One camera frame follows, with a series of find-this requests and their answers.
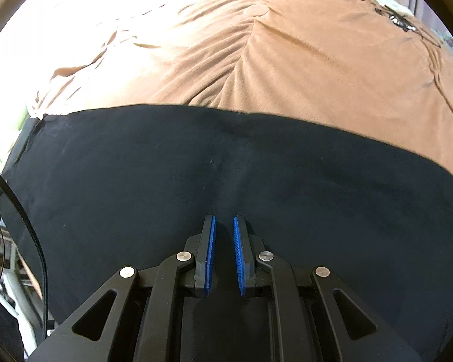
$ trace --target circular button under fabric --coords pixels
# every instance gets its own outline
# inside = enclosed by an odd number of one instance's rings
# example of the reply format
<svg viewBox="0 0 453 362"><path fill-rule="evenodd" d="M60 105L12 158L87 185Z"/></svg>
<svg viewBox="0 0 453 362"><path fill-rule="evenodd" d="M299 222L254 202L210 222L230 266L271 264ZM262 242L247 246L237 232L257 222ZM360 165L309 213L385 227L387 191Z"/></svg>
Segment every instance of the circular button under fabric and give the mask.
<svg viewBox="0 0 453 362"><path fill-rule="evenodd" d="M254 4L245 8L243 14L248 17L262 16L270 10L265 4Z"/></svg>

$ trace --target round metal screw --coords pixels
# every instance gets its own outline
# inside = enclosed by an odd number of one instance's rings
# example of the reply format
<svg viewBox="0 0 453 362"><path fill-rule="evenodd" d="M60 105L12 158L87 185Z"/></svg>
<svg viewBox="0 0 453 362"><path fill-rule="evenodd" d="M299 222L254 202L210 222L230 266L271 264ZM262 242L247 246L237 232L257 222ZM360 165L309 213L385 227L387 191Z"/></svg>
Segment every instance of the round metal screw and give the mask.
<svg viewBox="0 0 453 362"><path fill-rule="evenodd" d="M269 252L268 250L264 250L263 252L259 253L259 259L262 261L270 261L273 259L273 253Z"/></svg>
<svg viewBox="0 0 453 362"><path fill-rule="evenodd" d="M134 272L135 270L133 267L124 267L119 271L119 275L121 275L122 278L130 278L134 275Z"/></svg>
<svg viewBox="0 0 453 362"><path fill-rule="evenodd" d="M179 260L179 261L188 261L190 258L191 258L191 253L190 252L179 252L177 255L176 255L176 258Z"/></svg>
<svg viewBox="0 0 453 362"><path fill-rule="evenodd" d="M321 278L327 278L330 275L330 271L326 267L317 267L315 268L315 274Z"/></svg>

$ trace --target black cloth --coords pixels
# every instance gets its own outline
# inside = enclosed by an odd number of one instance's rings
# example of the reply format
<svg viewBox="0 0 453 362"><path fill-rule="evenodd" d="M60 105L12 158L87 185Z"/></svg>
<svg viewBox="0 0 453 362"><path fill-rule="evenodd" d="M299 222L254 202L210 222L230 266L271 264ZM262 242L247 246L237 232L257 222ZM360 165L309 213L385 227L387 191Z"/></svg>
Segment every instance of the black cloth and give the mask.
<svg viewBox="0 0 453 362"><path fill-rule="evenodd" d="M271 115L136 105L46 116L4 175L44 248L59 321L121 267L181 251L214 214L216 289L185 314L184 360L259 359L265 320L234 281L242 214L291 265L331 268L424 361L453 334L453 177L385 143ZM3 198L0 210L40 278L21 220Z"/></svg>
<svg viewBox="0 0 453 362"><path fill-rule="evenodd" d="M24 360L24 344L18 321L0 303L0 343L17 362Z"/></svg>

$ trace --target triangular cutout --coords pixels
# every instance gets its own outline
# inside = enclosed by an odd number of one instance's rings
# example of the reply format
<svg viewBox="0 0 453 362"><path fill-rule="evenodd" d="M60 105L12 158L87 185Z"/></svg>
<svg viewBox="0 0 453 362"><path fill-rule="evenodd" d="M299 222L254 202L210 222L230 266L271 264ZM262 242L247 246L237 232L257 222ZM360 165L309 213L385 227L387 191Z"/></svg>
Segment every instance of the triangular cutout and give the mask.
<svg viewBox="0 0 453 362"><path fill-rule="evenodd" d="M102 334L107 317L112 309L112 304L116 299L116 292L109 290L106 292L79 321L72 326L72 331L80 336L97 342Z"/></svg>
<svg viewBox="0 0 453 362"><path fill-rule="evenodd" d="M376 324L340 289L334 289L334 299L341 312L344 325L351 340L374 334Z"/></svg>

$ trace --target orange fabric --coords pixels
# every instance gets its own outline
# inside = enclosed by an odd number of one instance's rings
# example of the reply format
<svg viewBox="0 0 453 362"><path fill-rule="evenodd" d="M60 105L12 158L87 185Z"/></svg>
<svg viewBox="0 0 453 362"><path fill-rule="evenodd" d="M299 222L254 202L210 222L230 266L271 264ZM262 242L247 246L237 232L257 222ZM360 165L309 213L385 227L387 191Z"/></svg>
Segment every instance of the orange fabric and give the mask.
<svg viewBox="0 0 453 362"><path fill-rule="evenodd" d="M303 119L381 140L453 174L453 57L374 0L179 0L120 21L37 113L136 103Z"/></svg>

